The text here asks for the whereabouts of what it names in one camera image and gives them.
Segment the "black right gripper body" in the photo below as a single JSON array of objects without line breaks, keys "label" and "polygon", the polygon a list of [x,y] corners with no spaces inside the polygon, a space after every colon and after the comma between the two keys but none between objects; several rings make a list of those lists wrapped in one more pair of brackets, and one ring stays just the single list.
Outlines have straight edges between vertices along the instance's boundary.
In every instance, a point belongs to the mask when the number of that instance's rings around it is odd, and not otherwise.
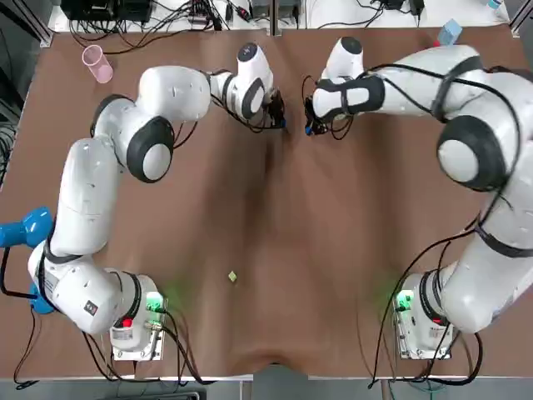
[{"label": "black right gripper body", "polygon": [[331,124],[324,123],[315,114],[312,95],[304,97],[304,111],[306,115],[305,134],[307,136],[317,136],[331,133]]}]

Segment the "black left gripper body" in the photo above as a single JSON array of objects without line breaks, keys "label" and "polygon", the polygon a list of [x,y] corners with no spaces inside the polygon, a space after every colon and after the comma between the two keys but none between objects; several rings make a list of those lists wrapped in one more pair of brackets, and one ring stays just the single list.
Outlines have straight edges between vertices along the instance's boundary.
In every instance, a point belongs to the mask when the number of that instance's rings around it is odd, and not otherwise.
[{"label": "black left gripper body", "polygon": [[273,89],[271,92],[268,116],[271,128],[284,128],[286,126],[285,103],[279,89]]}]

